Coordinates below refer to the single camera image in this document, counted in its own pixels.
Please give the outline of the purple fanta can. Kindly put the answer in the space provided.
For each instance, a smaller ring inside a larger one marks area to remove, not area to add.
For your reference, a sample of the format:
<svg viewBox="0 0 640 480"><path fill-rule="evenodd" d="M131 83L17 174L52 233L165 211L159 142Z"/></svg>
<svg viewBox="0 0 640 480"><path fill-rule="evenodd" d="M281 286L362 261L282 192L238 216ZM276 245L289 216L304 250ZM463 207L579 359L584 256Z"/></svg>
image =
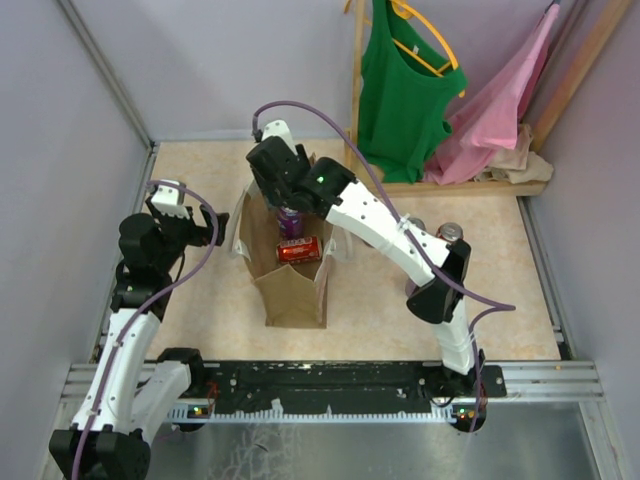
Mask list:
<svg viewBox="0 0 640 480"><path fill-rule="evenodd" d="M301 238L304 234L304 216L288 207L279 207L276 212L281 237L284 240Z"/></svg>

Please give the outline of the tan canvas tote bag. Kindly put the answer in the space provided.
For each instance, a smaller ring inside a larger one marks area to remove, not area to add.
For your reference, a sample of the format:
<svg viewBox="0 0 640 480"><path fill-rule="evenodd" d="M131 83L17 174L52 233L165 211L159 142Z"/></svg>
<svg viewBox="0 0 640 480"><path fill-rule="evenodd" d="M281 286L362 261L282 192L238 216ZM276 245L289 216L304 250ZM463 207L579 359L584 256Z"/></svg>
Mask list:
<svg viewBox="0 0 640 480"><path fill-rule="evenodd" d="M317 240L319 249L308 260L286 260L280 253L289 239L281 228L279 212L251 181L227 226L229 256L243 259L260 294L268 327L324 329L331 267L354 257L349 232L306 214L300 224L301 234L296 238Z"/></svg>

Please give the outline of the red coke can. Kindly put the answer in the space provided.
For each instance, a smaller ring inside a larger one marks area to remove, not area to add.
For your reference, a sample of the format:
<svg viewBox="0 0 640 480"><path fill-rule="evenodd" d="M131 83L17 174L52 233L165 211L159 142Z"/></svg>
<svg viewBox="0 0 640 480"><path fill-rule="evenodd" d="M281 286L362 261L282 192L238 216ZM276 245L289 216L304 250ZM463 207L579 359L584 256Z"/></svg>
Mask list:
<svg viewBox="0 0 640 480"><path fill-rule="evenodd" d="M423 231L425 231L425 230L426 230L425 223L424 223L421 219L416 218L416 217L410 217L410 218L409 218L409 221L410 221L413 225L415 225L417 228L419 228L420 230L423 230Z"/></svg>

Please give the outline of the red cola can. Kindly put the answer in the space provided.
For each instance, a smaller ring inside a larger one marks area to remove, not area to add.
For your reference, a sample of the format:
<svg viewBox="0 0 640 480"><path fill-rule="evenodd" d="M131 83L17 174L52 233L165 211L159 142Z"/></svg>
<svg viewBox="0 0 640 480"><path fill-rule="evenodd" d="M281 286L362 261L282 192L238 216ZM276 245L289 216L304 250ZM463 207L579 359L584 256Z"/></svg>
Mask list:
<svg viewBox="0 0 640 480"><path fill-rule="evenodd" d="M459 224L455 222L445 222L438 227L437 237L444 241L454 243L458 240L463 239L464 233L462 227Z"/></svg>

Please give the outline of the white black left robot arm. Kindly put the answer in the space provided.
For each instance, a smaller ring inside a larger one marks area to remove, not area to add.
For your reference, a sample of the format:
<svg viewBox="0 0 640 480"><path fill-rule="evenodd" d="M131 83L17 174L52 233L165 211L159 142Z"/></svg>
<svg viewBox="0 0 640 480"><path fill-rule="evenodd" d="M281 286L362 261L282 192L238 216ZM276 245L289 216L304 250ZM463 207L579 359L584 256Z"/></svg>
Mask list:
<svg viewBox="0 0 640 480"><path fill-rule="evenodd" d="M147 351L178 282L171 276L187 247L211 250L225 240L229 214L202 206L199 226L182 201L146 202L119 225L122 260L116 270L109 330L84 401L66 429L57 429L49 452L66 479L143 479L151 446L182 394L208 384L200 352L171 347L151 376L140 378Z"/></svg>

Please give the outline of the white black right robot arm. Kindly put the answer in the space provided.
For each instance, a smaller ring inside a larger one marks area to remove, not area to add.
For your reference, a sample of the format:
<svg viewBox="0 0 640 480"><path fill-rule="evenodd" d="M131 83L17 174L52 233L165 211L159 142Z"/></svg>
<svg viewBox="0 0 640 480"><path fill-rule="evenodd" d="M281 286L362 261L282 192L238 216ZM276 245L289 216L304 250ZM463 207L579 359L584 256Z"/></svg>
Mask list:
<svg viewBox="0 0 640 480"><path fill-rule="evenodd" d="M415 285L407 308L433 327L448 387L466 396L481 385L479 351L461 290L471 254L468 243L430 235L394 214L351 170L328 157L311 163L302 146L290 148L280 137L262 140L246 159L271 205L340 227L400 267Z"/></svg>

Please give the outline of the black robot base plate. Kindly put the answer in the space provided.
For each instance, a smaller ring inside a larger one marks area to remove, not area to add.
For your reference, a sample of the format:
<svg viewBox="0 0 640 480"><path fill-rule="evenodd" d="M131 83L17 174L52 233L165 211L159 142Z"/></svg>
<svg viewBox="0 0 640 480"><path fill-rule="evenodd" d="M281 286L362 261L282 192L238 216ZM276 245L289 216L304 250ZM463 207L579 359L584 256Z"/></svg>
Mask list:
<svg viewBox="0 0 640 480"><path fill-rule="evenodd" d="M286 414L429 413L480 393L503 398L499 366L466 375L430 361L207 362L180 398L212 403L216 414L265 413L278 401Z"/></svg>

